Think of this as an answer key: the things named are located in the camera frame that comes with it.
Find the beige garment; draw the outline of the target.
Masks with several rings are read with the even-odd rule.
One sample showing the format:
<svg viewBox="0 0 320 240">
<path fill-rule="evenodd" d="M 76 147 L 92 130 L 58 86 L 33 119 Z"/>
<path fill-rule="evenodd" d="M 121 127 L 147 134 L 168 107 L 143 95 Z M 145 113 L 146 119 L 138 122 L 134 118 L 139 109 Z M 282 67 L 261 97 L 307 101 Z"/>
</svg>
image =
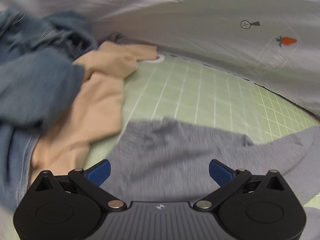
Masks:
<svg viewBox="0 0 320 240">
<path fill-rule="evenodd" d="M 81 89 L 70 109 L 40 137 L 31 158 L 30 181 L 42 170 L 63 175 L 83 167 L 91 144 L 118 134 L 124 80 L 138 69 L 139 61 L 155 59 L 156 46 L 104 42 L 75 60 L 85 71 Z"/>
</svg>

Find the grey knit garment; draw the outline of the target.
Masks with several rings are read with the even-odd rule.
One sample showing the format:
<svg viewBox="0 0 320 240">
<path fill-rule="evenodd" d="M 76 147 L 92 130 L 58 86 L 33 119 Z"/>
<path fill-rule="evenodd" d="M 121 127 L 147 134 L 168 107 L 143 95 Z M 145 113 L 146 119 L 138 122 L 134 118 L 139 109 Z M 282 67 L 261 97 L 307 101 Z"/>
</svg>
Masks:
<svg viewBox="0 0 320 240">
<path fill-rule="evenodd" d="M 134 121 L 101 188 L 123 207 L 95 239 L 319 239 L 319 128 L 256 145 L 173 119 Z"/>
</svg>

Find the blue denim garment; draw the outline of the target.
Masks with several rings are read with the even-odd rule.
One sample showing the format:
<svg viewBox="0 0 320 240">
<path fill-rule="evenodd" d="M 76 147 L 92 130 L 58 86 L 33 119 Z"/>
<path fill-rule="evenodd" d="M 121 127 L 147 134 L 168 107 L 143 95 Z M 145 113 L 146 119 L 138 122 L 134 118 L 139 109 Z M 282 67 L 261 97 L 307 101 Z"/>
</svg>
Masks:
<svg viewBox="0 0 320 240">
<path fill-rule="evenodd" d="M 1 12 L 1 206 L 18 206 L 40 135 L 82 85 L 84 69 L 74 61 L 95 48 L 89 23 L 75 12 L 44 18 Z"/>
</svg>

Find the grey fabric storage bag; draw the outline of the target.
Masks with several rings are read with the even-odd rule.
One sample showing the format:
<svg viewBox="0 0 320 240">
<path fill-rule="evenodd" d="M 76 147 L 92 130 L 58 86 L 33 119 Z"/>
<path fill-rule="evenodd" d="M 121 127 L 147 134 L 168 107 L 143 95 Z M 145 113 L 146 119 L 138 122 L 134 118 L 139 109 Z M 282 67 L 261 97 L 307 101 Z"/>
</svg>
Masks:
<svg viewBox="0 0 320 240">
<path fill-rule="evenodd" d="M 319 115 L 319 0 L 1 0 L 1 8 L 74 10 L 99 40 L 156 44 Z"/>
</svg>

